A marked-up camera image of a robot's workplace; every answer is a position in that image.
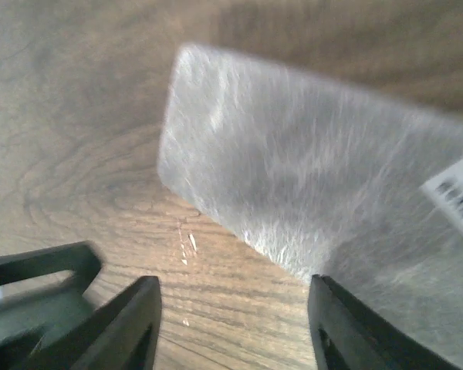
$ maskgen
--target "wooden table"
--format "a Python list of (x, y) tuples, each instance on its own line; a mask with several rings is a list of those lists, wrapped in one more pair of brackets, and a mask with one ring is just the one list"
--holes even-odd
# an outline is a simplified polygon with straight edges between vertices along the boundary
[(156, 368), (314, 368), (307, 287), (157, 178), (186, 41), (463, 114), (463, 0), (0, 0), (0, 254), (92, 240), (99, 303), (158, 275)]

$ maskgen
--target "wood grain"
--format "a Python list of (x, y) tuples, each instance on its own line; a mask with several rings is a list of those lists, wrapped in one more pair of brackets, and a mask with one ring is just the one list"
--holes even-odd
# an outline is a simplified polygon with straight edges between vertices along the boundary
[(158, 275), (156, 368), (314, 368), (307, 287), (157, 178), (187, 41), (463, 114), (463, 0), (0, 0), (0, 254), (90, 239), (100, 304)]

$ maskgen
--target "white label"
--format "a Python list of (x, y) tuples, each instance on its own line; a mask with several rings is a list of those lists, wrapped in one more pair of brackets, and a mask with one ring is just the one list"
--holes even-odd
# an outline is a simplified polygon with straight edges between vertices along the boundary
[(463, 159), (431, 178), (421, 189), (463, 233)]

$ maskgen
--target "gray fabric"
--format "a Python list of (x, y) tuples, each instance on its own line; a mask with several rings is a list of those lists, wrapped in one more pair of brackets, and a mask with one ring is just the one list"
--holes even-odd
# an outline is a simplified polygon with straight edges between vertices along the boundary
[(452, 117), (189, 45), (158, 171), (295, 276), (333, 276), (463, 368), (463, 237), (419, 189), (462, 157)]

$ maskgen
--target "debris on table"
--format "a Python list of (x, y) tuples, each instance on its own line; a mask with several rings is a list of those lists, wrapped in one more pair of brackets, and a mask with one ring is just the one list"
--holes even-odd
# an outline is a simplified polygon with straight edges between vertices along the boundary
[(197, 244), (195, 243), (194, 235), (189, 234), (189, 235), (188, 235), (188, 238), (189, 238), (189, 240), (191, 241), (191, 245), (192, 245), (192, 248), (194, 248), (194, 252), (197, 253), (197, 252), (198, 252), (198, 246), (197, 246)]

